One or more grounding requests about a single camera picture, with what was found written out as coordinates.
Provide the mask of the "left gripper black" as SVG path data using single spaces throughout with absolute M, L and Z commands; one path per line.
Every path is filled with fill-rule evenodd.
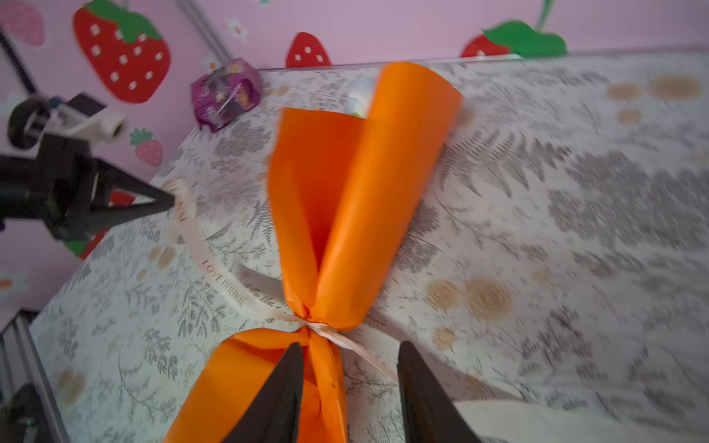
M 107 206 L 114 190 L 151 202 Z M 39 220 L 60 241 L 170 210 L 175 197 L 92 156 L 88 142 L 48 135 L 35 158 L 1 156 L 1 221 Z

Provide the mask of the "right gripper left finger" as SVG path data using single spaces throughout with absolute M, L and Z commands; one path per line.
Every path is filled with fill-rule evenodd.
M 223 443 L 297 442 L 303 388 L 303 349 L 292 343 Z

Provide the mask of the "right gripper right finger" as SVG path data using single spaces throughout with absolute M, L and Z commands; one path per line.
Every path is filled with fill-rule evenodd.
M 411 341 L 400 345 L 397 375 L 406 442 L 482 442 Z

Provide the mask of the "white ribbon strip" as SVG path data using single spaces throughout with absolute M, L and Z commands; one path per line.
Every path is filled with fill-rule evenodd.
M 395 371 L 360 343 L 352 341 L 325 324 L 306 321 L 294 314 L 285 312 L 282 308 L 270 306 L 263 302 L 258 295 L 247 288 L 234 274 L 230 273 L 221 264 L 221 261 L 217 260 L 212 254 L 208 243 L 199 231 L 196 220 L 196 204 L 192 197 L 191 189 L 186 182 L 181 178 L 170 179 L 165 182 L 164 189 L 175 197 L 175 205 L 172 208 L 174 231 L 183 239 L 205 281 L 221 295 L 228 306 L 234 308 L 239 315 L 250 319 L 262 321 L 275 319 L 306 326 L 313 330 L 315 334 L 343 350 L 354 352 L 393 383 L 397 384 L 399 382 Z

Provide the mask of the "orange wrapping paper sheet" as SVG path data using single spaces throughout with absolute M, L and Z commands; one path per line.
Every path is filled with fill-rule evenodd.
M 386 281 L 463 97 L 434 71 L 380 72 L 369 116 L 286 108 L 271 157 L 268 202 L 289 314 L 345 337 Z M 292 343 L 305 361 L 300 442 L 344 442 L 345 350 L 306 326 L 239 332 L 214 351 L 166 434 L 220 442 Z

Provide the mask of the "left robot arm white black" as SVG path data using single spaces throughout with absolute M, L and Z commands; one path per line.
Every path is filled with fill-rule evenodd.
M 1 158 L 2 220 L 38 220 L 59 241 L 170 210 L 172 194 L 93 155 L 125 127 L 120 112 L 79 94 L 68 102 L 34 94 L 9 116 L 7 136 L 33 158 Z

